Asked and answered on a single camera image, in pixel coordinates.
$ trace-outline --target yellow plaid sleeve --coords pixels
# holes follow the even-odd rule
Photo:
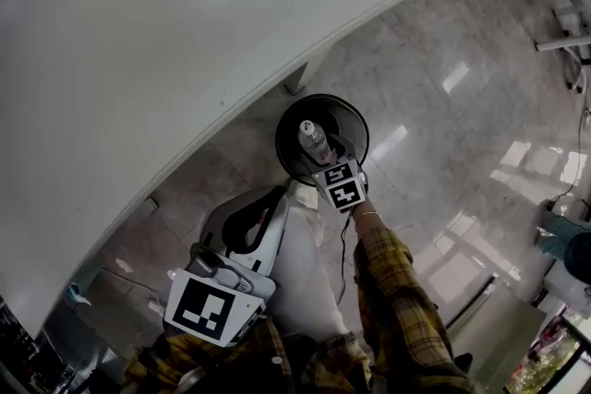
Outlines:
[[[364,234],[355,261],[361,322],[376,374],[400,392],[482,392],[453,363],[445,327],[395,234],[385,228]]]
[[[282,362],[276,364],[273,359]],[[275,392],[295,392],[286,352],[269,318],[259,319],[231,348],[220,348],[165,324],[164,334],[150,347],[139,349],[127,365],[124,392],[173,394],[181,377],[195,368],[201,369],[199,392],[263,392],[264,386],[273,386]]]

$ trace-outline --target metal bracelet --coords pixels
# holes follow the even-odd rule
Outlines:
[[[378,212],[374,212],[374,211],[372,211],[372,212],[363,212],[363,213],[362,213],[362,214],[359,216],[359,218],[357,219],[357,221],[356,221],[356,223],[355,223],[355,231],[356,231],[356,232],[357,232],[357,223],[358,223],[358,222],[359,222],[361,219],[363,219],[363,218],[364,218],[366,215],[377,215],[378,217],[380,217],[380,218],[381,218],[381,215],[379,215],[379,213],[378,213]]]

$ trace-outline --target plastic bottle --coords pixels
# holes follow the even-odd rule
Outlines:
[[[304,120],[299,125],[297,139],[304,151],[320,166],[332,161],[331,147],[320,125]]]

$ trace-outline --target person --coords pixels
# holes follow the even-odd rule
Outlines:
[[[408,249],[367,199],[352,217],[359,312],[375,356],[370,368],[344,325],[320,259],[318,194],[301,186],[291,194],[271,272],[280,289],[266,316],[231,348],[165,324],[164,334],[128,364],[123,392],[482,392],[453,362]]]
[[[544,204],[542,222],[539,225],[544,230],[544,234],[539,234],[537,244],[542,253],[564,261],[566,249],[572,239],[581,233],[591,233],[591,222],[567,219],[562,215],[555,215],[552,213],[555,205],[555,200],[550,200]]]

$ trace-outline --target black trash can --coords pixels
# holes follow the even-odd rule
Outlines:
[[[323,128],[338,158],[346,153],[347,159],[355,158],[359,164],[363,164],[369,150],[369,132],[361,113],[339,97],[330,94],[309,95],[285,111],[275,132],[277,157],[291,177],[302,184],[313,186],[310,176],[323,168],[304,157],[305,152],[297,139],[299,125],[304,120],[310,120]],[[344,149],[343,142],[350,146]]]

